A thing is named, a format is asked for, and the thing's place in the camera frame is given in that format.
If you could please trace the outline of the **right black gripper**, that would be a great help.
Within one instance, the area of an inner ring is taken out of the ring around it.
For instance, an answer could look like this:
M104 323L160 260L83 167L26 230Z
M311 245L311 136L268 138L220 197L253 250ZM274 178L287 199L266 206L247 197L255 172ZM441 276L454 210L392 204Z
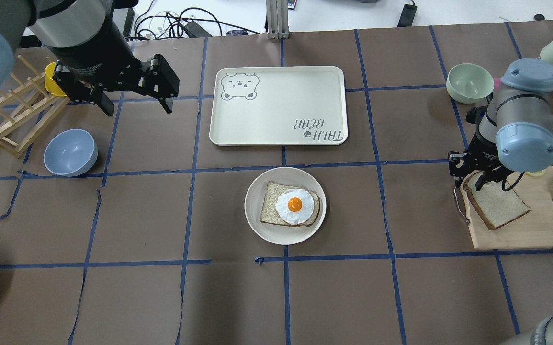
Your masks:
M474 171L482 174L474 174L473 187L480 191L489 181L500 183L513 174L504 166L498 158L495 143L485 139L472 139L467 149L462 153L449 151L449 173L454 178L454 188L460 188L464 179Z

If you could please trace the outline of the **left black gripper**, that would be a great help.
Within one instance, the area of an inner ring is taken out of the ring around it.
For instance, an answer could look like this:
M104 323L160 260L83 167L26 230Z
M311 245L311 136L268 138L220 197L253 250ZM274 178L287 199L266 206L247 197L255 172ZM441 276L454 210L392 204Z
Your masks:
M129 46L119 48L53 48L62 70L54 73L60 88L73 100L88 101L91 91L132 91L159 100L167 114L179 94L180 79L165 57L156 53L140 61ZM104 93L92 94L92 104L114 116L114 104Z

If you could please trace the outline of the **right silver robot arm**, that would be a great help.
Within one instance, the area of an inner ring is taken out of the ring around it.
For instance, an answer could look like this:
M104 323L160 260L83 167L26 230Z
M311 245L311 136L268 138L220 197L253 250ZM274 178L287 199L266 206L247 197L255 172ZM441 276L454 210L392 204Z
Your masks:
M553 166L553 65L525 57L510 64L487 106L467 112L475 134L463 153L449 153L455 188L480 171L475 188L489 182L504 185L514 172Z

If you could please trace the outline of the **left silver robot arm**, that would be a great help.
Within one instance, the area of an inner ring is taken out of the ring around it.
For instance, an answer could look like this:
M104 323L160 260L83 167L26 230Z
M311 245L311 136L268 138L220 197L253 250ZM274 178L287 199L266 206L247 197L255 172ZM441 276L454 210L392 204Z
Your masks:
M178 76L160 54L138 60L112 19L115 9L136 5L136 0L0 0L0 86L13 72L13 55L29 28L56 56L52 79L71 100L112 116L106 92L131 91L158 100L171 113Z

